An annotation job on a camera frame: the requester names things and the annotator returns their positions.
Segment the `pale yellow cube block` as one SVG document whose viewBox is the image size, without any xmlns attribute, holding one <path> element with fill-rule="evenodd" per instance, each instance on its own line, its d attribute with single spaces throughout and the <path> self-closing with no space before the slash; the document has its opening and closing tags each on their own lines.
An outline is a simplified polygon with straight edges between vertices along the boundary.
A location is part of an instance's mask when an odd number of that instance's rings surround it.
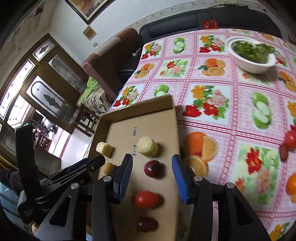
<svg viewBox="0 0 296 241">
<path fill-rule="evenodd" d="M 113 154 L 113 148 L 105 142 L 99 142 L 96 146 L 96 151 L 108 158 Z"/>
</svg>

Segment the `dark red plum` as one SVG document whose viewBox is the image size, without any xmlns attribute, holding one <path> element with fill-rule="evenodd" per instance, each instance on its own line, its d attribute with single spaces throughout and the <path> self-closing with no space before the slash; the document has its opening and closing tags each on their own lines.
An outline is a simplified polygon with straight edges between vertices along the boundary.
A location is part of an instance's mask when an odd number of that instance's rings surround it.
<svg viewBox="0 0 296 241">
<path fill-rule="evenodd" d="M 152 178 L 159 178 L 162 174 L 162 164 L 157 160 L 149 161 L 144 166 L 144 173 Z"/>
</svg>

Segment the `small tan round fruit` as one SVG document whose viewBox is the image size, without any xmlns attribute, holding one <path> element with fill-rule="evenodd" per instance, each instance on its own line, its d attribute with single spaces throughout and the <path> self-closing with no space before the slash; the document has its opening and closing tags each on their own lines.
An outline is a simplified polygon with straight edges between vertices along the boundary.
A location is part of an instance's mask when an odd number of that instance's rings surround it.
<svg viewBox="0 0 296 241">
<path fill-rule="evenodd" d="M 112 163 L 105 163 L 103 165 L 103 173 L 107 176 L 107 175 L 110 175 L 112 170 L 114 168 L 114 164 Z"/>
</svg>

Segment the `red cherry tomato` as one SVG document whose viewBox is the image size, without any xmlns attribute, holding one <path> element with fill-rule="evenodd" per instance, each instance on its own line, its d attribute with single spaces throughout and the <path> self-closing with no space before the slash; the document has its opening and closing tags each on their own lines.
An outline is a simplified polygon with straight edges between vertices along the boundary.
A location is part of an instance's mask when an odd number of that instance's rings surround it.
<svg viewBox="0 0 296 241">
<path fill-rule="evenodd" d="M 158 205 L 159 197 L 154 192 L 140 191 L 134 201 L 139 208 L 155 208 Z"/>
</svg>

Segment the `dark wooden stool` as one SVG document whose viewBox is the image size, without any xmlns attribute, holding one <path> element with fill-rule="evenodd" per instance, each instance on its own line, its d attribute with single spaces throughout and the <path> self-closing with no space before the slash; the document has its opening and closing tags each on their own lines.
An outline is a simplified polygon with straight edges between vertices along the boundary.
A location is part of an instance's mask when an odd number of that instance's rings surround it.
<svg viewBox="0 0 296 241">
<path fill-rule="evenodd" d="M 73 126 L 81 133 L 88 137 L 95 134 L 94 126 L 99 121 L 99 116 L 93 111 L 81 105 L 76 108 L 71 120 L 69 121 L 69 126 Z"/>
</svg>

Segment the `shallow cardboard box tray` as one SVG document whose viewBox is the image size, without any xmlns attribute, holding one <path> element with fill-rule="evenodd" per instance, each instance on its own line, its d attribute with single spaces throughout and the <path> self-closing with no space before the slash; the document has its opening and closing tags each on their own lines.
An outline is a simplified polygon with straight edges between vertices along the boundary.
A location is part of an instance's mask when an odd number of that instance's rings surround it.
<svg viewBox="0 0 296 241">
<path fill-rule="evenodd" d="M 137 151 L 137 143 L 151 137 L 159 147 L 155 160 L 162 164 L 162 174 L 152 178 L 144 173 L 149 158 Z M 92 204 L 92 237 L 94 240 L 175 240 L 178 223 L 179 195 L 171 168 L 171 158 L 179 153 L 179 139 L 173 97 L 164 95 L 138 102 L 104 114 L 93 137 L 89 157 L 98 156 L 96 146 L 105 142 L 113 148 L 106 162 L 121 165 L 125 154 L 133 157 L 133 168 L 125 198 L 114 204 L 107 197 L 114 179 L 99 170 Z M 135 196 L 140 191 L 154 192 L 159 197 L 155 208 L 139 208 Z M 152 217 L 159 227 L 154 232 L 140 232 L 140 217 Z"/>
</svg>

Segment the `green patterned blanket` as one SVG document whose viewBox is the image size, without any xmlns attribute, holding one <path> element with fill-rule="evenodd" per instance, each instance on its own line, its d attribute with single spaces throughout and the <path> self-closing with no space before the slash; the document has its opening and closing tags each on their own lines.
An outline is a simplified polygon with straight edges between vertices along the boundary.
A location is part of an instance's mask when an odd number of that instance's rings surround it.
<svg viewBox="0 0 296 241">
<path fill-rule="evenodd" d="M 77 106 L 84 106 L 98 116 L 102 116 L 110 109 L 113 101 L 100 87 L 93 77 L 89 77 L 84 92 L 77 101 Z"/>
</svg>

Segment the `fruit pattern pink tablecloth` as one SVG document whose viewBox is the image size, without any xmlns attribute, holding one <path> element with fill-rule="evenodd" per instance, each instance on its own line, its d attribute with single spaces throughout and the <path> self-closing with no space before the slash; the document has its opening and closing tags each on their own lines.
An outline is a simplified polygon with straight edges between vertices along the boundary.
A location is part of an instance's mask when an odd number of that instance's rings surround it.
<svg viewBox="0 0 296 241">
<path fill-rule="evenodd" d="M 275 48 L 276 64 L 255 75 L 227 52 L 230 37 Z M 135 72 L 111 109 L 169 94 L 177 108 L 179 142 L 192 137 L 191 155 L 205 158 L 207 179 L 233 182 L 256 211 L 272 240 L 295 224 L 295 195 L 286 185 L 295 152 L 286 162 L 279 147 L 295 130 L 295 45 L 240 29 L 197 30 L 145 43 Z"/>
</svg>

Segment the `wooden glass cabinet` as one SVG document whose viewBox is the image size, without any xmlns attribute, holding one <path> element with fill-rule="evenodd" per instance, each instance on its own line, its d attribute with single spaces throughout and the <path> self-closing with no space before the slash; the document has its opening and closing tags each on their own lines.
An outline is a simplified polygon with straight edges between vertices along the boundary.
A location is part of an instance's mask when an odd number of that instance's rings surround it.
<svg viewBox="0 0 296 241">
<path fill-rule="evenodd" d="M 1 87 L 1 127 L 8 123 L 18 97 L 49 121 L 73 133 L 70 120 L 88 75 L 50 35 L 44 35 L 23 54 Z"/>
</svg>

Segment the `dark red date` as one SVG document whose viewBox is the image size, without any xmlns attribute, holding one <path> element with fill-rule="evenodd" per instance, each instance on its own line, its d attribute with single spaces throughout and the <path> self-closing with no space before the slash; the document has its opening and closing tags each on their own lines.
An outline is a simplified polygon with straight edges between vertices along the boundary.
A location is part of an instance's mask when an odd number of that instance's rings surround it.
<svg viewBox="0 0 296 241">
<path fill-rule="evenodd" d="M 280 145 L 279 154 L 280 154 L 280 160 L 282 162 L 286 162 L 288 159 L 288 149 L 287 149 L 287 145 L 285 143 L 282 143 Z"/>
</svg>

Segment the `small orange fruit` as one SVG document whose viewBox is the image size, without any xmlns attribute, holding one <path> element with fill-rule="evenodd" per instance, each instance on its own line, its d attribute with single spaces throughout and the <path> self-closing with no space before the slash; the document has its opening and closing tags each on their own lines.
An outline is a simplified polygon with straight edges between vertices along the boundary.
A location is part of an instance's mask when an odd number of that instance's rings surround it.
<svg viewBox="0 0 296 241">
<path fill-rule="evenodd" d="M 288 195 L 293 195 L 296 193 L 296 173 L 293 173 L 289 177 L 286 185 L 286 191 Z"/>
</svg>

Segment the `red apple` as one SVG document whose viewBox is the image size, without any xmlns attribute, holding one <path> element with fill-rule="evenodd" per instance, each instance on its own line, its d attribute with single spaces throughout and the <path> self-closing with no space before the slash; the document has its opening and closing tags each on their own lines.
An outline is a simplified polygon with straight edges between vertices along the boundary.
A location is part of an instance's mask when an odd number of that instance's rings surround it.
<svg viewBox="0 0 296 241">
<path fill-rule="evenodd" d="M 296 148 L 296 132 L 295 131 L 288 131 L 285 134 L 285 144 L 289 149 Z"/>
</svg>

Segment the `white bowl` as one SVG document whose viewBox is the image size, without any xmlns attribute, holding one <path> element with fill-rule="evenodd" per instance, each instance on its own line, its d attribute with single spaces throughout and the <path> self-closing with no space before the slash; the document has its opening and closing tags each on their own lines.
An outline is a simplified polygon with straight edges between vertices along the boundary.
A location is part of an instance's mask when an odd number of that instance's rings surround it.
<svg viewBox="0 0 296 241">
<path fill-rule="evenodd" d="M 225 42 L 227 52 L 242 70 L 262 74 L 276 64 L 275 48 L 247 37 L 230 37 Z"/>
</svg>

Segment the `green lettuce leaves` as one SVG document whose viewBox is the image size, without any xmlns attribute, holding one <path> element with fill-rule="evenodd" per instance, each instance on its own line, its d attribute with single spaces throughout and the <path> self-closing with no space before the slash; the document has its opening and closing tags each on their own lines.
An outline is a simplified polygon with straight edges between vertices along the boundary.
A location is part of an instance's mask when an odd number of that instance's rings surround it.
<svg viewBox="0 0 296 241">
<path fill-rule="evenodd" d="M 266 64 L 270 54 L 275 54 L 275 48 L 266 44 L 252 44 L 244 41 L 235 41 L 233 51 L 249 61 Z"/>
</svg>

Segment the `black leather sofa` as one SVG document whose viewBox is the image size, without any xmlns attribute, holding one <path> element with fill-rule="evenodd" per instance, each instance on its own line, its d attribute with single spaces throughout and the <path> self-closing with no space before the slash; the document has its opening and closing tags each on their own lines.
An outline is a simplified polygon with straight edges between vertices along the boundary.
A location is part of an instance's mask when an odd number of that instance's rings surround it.
<svg viewBox="0 0 296 241">
<path fill-rule="evenodd" d="M 135 56 L 131 55 L 119 63 L 117 76 L 123 83 L 132 76 L 145 43 L 173 34 L 201 30 L 205 21 L 210 20 L 216 21 L 218 27 L 223 29 L 259 31 L 281 38 L 278 26 L 267 14 L 249 9 L 247 6 L 226 4 L 223 7 L 187 11 L 143 25 L 132 48 Z"/>
</svg>

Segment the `framed wall picture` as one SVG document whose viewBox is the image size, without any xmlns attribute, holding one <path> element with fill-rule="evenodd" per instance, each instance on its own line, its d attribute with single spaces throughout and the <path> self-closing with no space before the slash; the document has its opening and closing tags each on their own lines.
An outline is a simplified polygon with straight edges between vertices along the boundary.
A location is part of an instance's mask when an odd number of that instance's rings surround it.
<svg viewBox="0 0 296 241">
<path fill-rule="evenodd" d="M 65 2 L 87 25 L 90 25 L 114 0 L 66 0 Z"/>
</svg>

